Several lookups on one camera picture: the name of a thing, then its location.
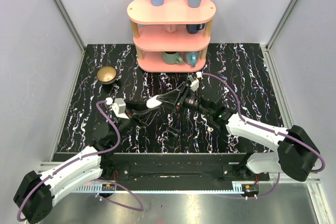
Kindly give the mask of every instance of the small bowl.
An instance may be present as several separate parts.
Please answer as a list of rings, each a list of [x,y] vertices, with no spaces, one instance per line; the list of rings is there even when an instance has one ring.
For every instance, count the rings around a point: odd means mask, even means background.
[[[97,73],[97,78],[101,84],[111,84],[116,80],[117,76],[117,70],[111,66],[102,67]]]

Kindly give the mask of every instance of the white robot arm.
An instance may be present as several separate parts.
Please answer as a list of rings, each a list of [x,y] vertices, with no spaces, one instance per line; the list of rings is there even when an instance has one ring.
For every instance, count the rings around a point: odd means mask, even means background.
[[[291,129],[286,129],[260,123],[220,104],[203,100],[196,92],[199,87],[197,77],[189,76],[188,80],[175,90],[156,95],[146,102],[124,102],[123,99],[115,99],[112,103],[111,99],[107,99],[107,104],[112,105],[115,115],[119,118],[120,130],[126,128],[131,121],[148,126],[161,106],[172,111],[181,109],[197,111],[206,115],[208,121],[217,129],[247,138],[273,151],[246,154],[239,172],[253,174],[284,172],[298,181],[306,180],[319,151],[301,127],[294,125]],[[98,125],[96,128],[95,141],[76,156],[39,175],[32,171],[24,177],[14,197],[18,207],[32,188],[41,184],[23,208],[23,213],[31,224],[42,220],[57,202],[78,187],[102,175],[103,177],[111,175],[111,167],[108,165],[109,162],[106,162],[106,158],[111,158],[111,155],[87,156],[111,146],[106,141],[106,136],[113,136],[114,131],[106,124]]]

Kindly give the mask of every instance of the cable connector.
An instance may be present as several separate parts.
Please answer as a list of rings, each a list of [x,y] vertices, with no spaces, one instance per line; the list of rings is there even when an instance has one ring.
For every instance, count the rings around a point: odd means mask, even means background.
[[[113,103],[113,99],[112,98],[107,97],[105,100],[106,100],[106,104],[107,105],[112,105],[112,103]]]
[[[196,72],[196,76],[197,76],[197,78],[199,78],[199,79],[201,79],[202,78],[202,72]]]

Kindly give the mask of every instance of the shelf tier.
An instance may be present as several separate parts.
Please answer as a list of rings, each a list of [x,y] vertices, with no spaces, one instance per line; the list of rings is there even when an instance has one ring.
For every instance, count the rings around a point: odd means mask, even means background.
[[[143,52],[144,58],[140,60],[138,58],[138,64],[140,68],[147,72],[197,72],[201,70],[205,65],[204,60],[198,60],[196,67],[192,67],[187,63],[183,62],[182,64],[167,64],[162,60],[161,52]]]
[[[133,38],[135,45],[144,51],[201,51],[210,43],[210,36],[204,37],[204,29],[190,34],[185,25],[178,25],[177,31],[168,33],[163,25],[139,28],[139,38]]]
[[[142,25],[202,24],[215,13],[216,6],[210,0],[202,0],[198,8],[189,7],[187,0],[164,0],[161,6],[153,6],[150,0],[134,0],[127,7],[130,19]]]

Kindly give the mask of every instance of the black marble surface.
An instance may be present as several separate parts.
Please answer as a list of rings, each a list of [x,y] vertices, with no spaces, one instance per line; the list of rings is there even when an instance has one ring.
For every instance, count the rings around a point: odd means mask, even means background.
[[[102,116],[96,102],[106,97],[145,101],[174,89],[186,80],[186,73],[148,73],[139,68],[134,45],[88,45],[74,95],[70,104],[57,152],[77,153],[92,135],[93,125]],[[111,65],[118,80],[102,86],[97,80],[100,67]],[[282,119],[259,44],[210,44],[204,72],[227,81],[241,100],[242,113],[274,126]],[[209,99],[222,97],[223,103],[236,109],[229,91],[218,80],[205,78],[202,92]],[[113,118],[110,107],[103,109]],[[246,139],[214,130],[208,132],[207,120],[197,112],[171,112],[161,109],[151,127],[133,127],[122,138],[118,152],[132,153],[227,153],[268,151]],[[167,127],[181,130],[179,139],[171,139]]]

